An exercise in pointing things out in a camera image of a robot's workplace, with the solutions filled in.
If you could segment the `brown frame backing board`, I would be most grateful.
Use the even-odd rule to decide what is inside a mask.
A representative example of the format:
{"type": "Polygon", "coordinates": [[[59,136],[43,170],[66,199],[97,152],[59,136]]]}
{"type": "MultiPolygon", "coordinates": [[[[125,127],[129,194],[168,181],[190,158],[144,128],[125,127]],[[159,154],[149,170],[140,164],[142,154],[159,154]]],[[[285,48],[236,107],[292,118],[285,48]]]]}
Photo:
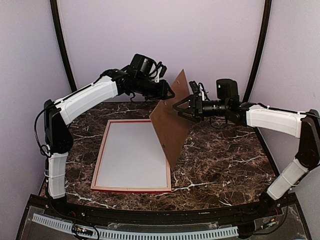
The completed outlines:
{"type": "Polygon", "coordinates": [[[174,169],[191,128],[191,121],[178,116],[173,105],[190,95],[185,71],[171,85],[174,98],[161,100],[149,118],[171,169],[174,169]]]}

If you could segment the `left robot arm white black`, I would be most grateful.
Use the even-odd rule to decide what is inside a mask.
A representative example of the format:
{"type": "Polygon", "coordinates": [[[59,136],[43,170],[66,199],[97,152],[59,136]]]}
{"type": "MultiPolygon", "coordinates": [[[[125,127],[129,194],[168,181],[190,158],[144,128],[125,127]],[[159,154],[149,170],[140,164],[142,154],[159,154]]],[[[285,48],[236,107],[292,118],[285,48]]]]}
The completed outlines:
{"type": "Polygon", "coordinates": [[[47,100],[37,115],[44,117],[45,143],[36,142],[40,154],[46,157],[47,194],[51,197],[51,210],[60,218],[67,218],[70,206],[62,199],[66,195],[66,162],[74,139],[68,126],[81,114],[114,97],[140,94],[146,100],[167,100],[175,96],[163,73],[155,79],[141,73],[123,69],[105,70],[97,80],[55,101],[47,100]]]}

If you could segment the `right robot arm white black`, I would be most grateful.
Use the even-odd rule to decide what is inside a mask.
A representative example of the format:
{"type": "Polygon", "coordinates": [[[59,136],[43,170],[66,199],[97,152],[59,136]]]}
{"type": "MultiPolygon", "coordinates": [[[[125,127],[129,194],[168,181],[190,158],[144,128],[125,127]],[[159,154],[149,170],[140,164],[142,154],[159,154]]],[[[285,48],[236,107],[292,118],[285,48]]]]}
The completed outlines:
{"type": "Polygon", "coordinates": [[[223,116],[236,125],[273,130],[299,139],[298,151],[292,162],[259,196],[255,213],[260,217],[266,217],[273,211],[277,200],[320,165],[320,116],[314,109],[290,111],[261,103],[240,103],[229,97],[224,100],[202,100],[195,94],[175,103],[172,108],[180,117],[193,122],[223,116]]]}

